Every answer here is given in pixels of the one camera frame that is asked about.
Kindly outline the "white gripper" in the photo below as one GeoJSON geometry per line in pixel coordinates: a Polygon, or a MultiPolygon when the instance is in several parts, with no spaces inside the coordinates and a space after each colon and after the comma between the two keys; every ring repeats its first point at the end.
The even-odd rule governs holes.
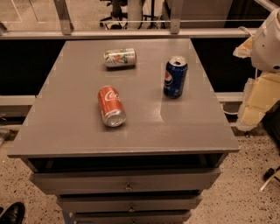
{"type": "Polygon", "coordinates": [[[255,36],[247,38],[234,49],[235,57],[245,59],[251,56],[252,66],[265,71],[256,79],[249,78],[245,84],[236,122],[238,130],[250,131],[255,128],[280,100],[279,16],[280,8],[273,10],[255,36]]]}

